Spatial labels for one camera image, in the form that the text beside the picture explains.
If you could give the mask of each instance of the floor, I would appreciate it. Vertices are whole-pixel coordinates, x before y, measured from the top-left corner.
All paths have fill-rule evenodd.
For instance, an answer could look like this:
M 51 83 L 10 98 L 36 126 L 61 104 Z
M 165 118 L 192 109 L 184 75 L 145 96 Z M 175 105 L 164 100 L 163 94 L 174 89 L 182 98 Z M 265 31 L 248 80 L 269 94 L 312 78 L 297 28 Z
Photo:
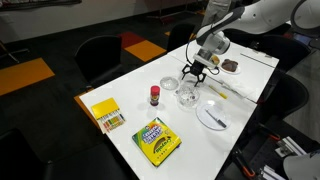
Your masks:
M 201 10 L 198 5 L 189 7 Z M 9 51 L 30 50 L 16 55 L 20 63 L 41 57 L 55 75 L 0 96 L 0 133 L 19 128 L 43 161 L 56 161 L 100 143 L 100 130 L 74 100 L 87 85 L 73 60 L 78 46 L 93 36 L 129 31 L 165 49 L 165 33 L 174 25 L 189 22 L 198 29 L 202 18 L 201 14 L 181 13 L 164 19 L 162 24 L 139 15 L 6 44 Z M 124 49 L 121 59 L 127 72 L 152 61 L 141 61 Z M 16 62 L 8 57 L 0 59 L 0 69 L 14 65 Z

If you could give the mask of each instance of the small jar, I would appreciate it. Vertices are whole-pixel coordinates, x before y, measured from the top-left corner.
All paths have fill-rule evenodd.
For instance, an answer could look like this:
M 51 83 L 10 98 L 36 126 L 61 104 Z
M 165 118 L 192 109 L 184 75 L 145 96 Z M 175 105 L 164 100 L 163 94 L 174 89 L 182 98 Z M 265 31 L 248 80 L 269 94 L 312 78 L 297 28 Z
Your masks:
M 151 86 L 150 93 L 150 104 L 152 106 L 157 106 L 159 104 L 159 96 L 160 96 L 160 87 L 159 86 Z

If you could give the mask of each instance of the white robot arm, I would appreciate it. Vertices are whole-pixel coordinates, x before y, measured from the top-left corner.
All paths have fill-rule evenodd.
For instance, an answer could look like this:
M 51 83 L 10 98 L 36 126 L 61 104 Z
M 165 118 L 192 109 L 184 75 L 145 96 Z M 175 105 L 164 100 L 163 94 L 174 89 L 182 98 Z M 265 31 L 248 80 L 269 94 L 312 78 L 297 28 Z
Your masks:
M 297 32 L 319 35 L 319 0 L 260 0 L 250 6 L 236 8 L 217 23 L 198 31 L 196 41 L 202 47 L 194 59 L 205 66 L 215 67 L 211 56 L 225 53 L 230 45 L 230 40 L 222 32 L 225 29 L 261 34 L 289 20 Z

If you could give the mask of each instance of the table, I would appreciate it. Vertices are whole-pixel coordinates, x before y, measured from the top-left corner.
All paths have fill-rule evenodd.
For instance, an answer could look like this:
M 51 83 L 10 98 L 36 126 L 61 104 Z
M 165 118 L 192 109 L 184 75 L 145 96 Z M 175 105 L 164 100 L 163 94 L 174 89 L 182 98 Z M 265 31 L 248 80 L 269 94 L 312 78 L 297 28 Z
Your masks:
M 231 120 L 230 127 L 224 131 L 205 127 L 198 120 L 195 109 L 179 106 L 174 91 L 161 89 L 159 105 L 151 106 L 150 87 L 159 85 L 160 79 L 165 76 L 181 79 L 184 65 L 165 55 L 80 96 L 91 113 L 92 105 L 110 97 L 115 99 L 126 122 L 105 133 L 140 179 L 215 179 L 256 107 L 255 103 L 229 91 L 225 92 L 228 99 L 221 98 L 208 88 L 208 84 L 221 88 L 210 78 L 199 85 L 198 103 L 211 101 L 224 109 Z M 132 140 L 132 135 L 155 117 L 162 119 L 182 140 L 180 147 L 158 168 L 149 162 Z
M 181 46 L 169 52 L 168 55 L 180 60 L 181 62 L 187 63 L 185 55 L 186 47 L 187 45 Z M 187 54 L 188 59 L 191 62 L 194 61 L 192 57 L 199 51 L 199 49 L 200 46 L 195 40 L 189 43 Z M 231 77 L 243 86 L 253 89 L 252 93 L 249 94 L 247 98 L 254 102 L 258 101 L 264 87 L 274 71 L 274 68 L 279 62 L 278 59 L 267 56 L 262 52 L 257 52 L 232 42 L 229 50 L 225 54 L 217 56 L 221 61 L 220 63 L 222 63 L 224 59 L 237 61 L 241 68 L 241 72 L 237 75 L 230 75 L 220 71 L 218 75 L 213 75 L 205 69 L 204 73 L 206 73 L 208 77 L 217 81 Z

